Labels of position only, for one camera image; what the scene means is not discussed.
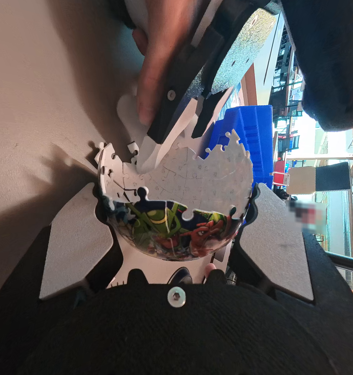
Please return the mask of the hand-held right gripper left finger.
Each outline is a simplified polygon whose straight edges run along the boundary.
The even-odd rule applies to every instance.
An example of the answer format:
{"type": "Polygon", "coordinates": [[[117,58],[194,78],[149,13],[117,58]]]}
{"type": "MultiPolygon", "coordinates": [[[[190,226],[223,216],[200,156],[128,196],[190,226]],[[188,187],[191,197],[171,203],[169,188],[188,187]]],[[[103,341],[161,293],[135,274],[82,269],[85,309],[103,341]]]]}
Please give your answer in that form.
{"type": "Polygon", "coordinates": [[[104,218],[94,183],[87,184],[57,213],[51,223],[41,300],[77,287],[88,293],[110,287],[123,255],[113,228],[103,222],[104,218]]]}

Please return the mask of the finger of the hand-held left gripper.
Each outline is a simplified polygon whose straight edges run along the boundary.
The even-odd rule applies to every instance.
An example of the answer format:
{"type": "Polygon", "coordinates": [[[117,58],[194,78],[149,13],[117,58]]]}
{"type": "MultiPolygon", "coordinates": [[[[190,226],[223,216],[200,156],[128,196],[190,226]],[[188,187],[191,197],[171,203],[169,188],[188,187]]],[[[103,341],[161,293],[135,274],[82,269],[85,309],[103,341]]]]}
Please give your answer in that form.
{"type": "Polygon", "coordinates": [[[191,135],[192,138],[202,137],[208,126],[217,120],[222,107],[226,104],[234,88],[234,86],[226,88],[202,100],[201,111],[198,114],[198,120],[191,135]]]}
{"type": "Polygon", "coordinates": [[[136,170],[139,174],[145,174],[154,170],[168,153],[177,137],[184,131],[193,119],[198,105],[197,99],[191,99],[176,124],[162,144],[156,143],[146,135],[137,155],[136,170]]]}

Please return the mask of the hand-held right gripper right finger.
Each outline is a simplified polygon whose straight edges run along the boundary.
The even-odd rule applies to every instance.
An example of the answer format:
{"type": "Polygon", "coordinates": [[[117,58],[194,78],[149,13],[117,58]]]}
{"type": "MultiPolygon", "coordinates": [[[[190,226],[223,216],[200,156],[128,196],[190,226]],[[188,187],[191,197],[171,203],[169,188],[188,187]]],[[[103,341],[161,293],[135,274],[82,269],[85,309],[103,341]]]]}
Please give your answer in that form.
{"type": "Polygon", "coordinates": [[[275,298],[282,291],[314,300],[303,235],[292,228],[286,204],[267,185],[255,184],[249,208],[230,252],[236,283],[249,284],[275,298]]]}

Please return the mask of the colourful half-built puzzle ball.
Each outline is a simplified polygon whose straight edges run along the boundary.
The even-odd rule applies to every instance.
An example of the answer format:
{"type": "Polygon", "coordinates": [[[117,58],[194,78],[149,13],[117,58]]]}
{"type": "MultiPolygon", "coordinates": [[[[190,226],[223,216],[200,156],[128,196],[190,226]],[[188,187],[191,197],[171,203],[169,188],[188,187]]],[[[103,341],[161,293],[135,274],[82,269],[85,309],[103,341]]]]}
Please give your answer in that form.
{"type": "Polygon", "coordinates": [[[167,261],[202,258],[229,244],[249,208],[253,165],[235,130],[225,135],[228,145],[207,149],[204,159],[178,145],[144,174],[106,146],[98,181],[117,236],[167,261]]]}

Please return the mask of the person's right hand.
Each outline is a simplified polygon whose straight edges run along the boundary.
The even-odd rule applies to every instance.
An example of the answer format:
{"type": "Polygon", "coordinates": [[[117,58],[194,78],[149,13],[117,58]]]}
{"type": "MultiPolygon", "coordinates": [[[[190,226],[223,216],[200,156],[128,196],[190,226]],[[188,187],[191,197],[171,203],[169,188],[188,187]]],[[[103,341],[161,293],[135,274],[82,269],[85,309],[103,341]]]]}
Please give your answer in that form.
{"type": "Polygon", "coordinates": [[[212,272],[212,271],[214,271],[214,270],[216,270],[217,268],[216,268],[216,266],[214,265],[214,263],[208,263],[206,266],[205,266],[205,268],[204,268],[204,284],[207,282],[207,279],[208,279],[208,276],[209,276],[209,274],[212,272]]]}

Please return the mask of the person's left hand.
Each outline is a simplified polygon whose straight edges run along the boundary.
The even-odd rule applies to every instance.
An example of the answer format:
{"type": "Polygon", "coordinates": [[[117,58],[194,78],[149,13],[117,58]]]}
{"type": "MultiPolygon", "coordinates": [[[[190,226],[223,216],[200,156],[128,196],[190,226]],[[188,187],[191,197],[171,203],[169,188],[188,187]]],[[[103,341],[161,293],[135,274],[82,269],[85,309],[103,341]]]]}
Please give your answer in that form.
{"type": "Polygon", "coordinates": [[[210,1],[146,0],[147,30],[136,27],[132,37],[144,56],[137,83],[137,114],[150,126],[165,90],[174,57],[190,39],[210,1]]]}

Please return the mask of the blue printed sheet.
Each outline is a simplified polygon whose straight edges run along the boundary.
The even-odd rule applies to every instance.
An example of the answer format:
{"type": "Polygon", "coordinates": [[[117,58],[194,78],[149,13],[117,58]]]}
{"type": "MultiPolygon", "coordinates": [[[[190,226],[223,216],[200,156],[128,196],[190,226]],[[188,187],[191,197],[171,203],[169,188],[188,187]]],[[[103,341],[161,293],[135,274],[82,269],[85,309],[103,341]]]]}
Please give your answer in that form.
{"type": "Polygon", "coordinates": [[[235,108],[238,106],[244,106],[244,94],[243,89],[241,87],[241,82],[238,83],[238,85],[232,90],[229,98],[227,99],[225,105],[223,106],[223,110],[235,108]]]}

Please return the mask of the blue plastic bin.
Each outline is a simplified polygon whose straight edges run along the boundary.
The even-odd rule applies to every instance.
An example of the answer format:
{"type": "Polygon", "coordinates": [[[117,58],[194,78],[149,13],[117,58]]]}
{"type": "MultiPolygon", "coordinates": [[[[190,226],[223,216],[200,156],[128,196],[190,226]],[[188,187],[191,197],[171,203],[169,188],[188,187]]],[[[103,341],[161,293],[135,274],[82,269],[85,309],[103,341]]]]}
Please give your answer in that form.
{"type": "Polygon", "coordinates": [[[254,182],[273,186],[273,108],[271,105],[238,106],[227,109],[222,120],[215,122],[208,144],[227,146],[227,132],[235,130],[240,143],[250,152],[254,182]]]}

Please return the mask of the black metal bar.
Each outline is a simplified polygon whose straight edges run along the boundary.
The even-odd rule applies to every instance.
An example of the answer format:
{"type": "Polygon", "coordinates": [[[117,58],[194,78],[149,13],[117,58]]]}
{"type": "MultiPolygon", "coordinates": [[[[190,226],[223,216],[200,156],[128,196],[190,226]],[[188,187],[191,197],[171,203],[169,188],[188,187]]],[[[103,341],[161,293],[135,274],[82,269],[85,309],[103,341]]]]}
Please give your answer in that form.
{"type": "Polygon", "coordinates": [[[334,263],[334,265],[340,269],[353,272],[353,258],[335,254],[332,252],[325,252],[329,259],[334,263]]]}

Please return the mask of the beige board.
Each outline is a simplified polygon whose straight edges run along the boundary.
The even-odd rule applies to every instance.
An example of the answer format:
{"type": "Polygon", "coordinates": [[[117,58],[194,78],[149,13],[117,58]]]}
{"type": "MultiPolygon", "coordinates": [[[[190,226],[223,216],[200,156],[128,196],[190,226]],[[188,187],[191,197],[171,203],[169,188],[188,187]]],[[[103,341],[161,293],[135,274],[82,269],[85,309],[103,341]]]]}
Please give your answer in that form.
{"type": "Polygon", "coordinates": [[[289,185],[286,192],[289,195],[310,195],[316,192],[316,168],[313,166],[289,169],[289,185]]]}

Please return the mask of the red box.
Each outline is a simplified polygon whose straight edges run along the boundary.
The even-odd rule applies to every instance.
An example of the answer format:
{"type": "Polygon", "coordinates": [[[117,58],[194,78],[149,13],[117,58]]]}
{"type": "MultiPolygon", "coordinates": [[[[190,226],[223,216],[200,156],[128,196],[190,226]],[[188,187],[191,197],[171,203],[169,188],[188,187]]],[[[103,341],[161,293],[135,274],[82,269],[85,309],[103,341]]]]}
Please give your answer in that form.
{"type": "Polygon", "coordinates": [[[288,168],[289,165],[285,160],[275,162],[273,171],[273,185],[289,186],[290,174],[288,173],[288,168]]]}

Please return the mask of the black board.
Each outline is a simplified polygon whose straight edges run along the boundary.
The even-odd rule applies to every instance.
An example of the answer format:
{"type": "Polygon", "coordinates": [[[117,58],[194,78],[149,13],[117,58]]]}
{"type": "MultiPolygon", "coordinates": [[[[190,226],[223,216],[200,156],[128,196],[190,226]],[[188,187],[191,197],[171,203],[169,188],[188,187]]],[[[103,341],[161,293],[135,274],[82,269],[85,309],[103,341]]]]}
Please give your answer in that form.
{"type": "Polygon", "coordinates": [[[320,166],[315,169],[315,191],[351,190],[351,174],[348,162],[320,166]]]}

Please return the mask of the black round stand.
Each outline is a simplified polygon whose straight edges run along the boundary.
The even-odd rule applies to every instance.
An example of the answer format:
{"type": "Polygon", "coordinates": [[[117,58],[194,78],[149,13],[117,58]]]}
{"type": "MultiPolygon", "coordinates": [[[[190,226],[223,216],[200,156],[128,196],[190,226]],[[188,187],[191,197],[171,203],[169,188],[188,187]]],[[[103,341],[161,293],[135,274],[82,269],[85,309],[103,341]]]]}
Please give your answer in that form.
{"type": "Polygon", "coordinates": [[[170,277],[168,284],[173,286],[178,284],[193,284],[193,279],[188,268],[181,267],[177,269],[170,277]]]}

